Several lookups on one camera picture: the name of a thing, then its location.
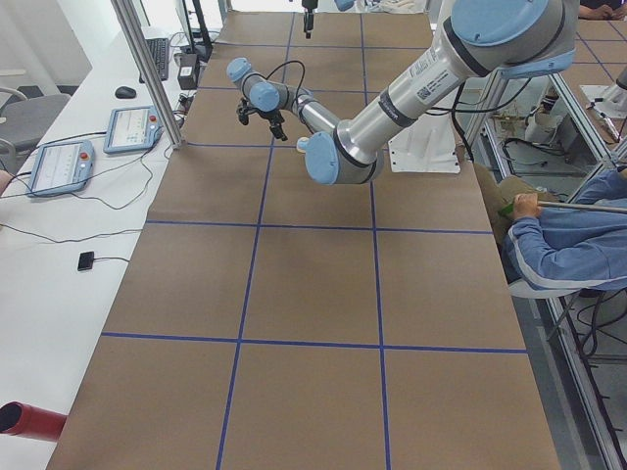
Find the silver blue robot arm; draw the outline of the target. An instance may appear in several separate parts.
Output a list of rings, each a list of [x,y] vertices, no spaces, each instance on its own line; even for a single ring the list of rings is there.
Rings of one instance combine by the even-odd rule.
[[[430,48],[351,119],[336,117],[301,86],[266,80],[245,58],[233,60],[226,74],[243,94],[240,120],[272,120],[286,110],[311,131],[303,149],[312,180],[364,184],[383,166],[382,147],[469,78],[566,70],[578,9],[576,1],[457,1]]]

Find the person's hand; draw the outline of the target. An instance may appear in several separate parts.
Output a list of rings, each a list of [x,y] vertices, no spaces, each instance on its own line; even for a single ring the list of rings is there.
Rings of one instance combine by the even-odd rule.
[[[523,218],[539,218],[542,208],[539,206],[536,193],[517,194],[512,201],[512,217],[514,221]]]

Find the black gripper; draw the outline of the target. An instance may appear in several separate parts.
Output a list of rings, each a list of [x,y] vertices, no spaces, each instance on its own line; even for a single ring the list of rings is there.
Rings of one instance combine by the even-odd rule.
[[[258,115],[269,122],[269,130],[275,139],[280,141],[288,140],[288,137],[282,127],[282,123],[285,119],[279,110],[272,110],[268,112],[258,110]]]

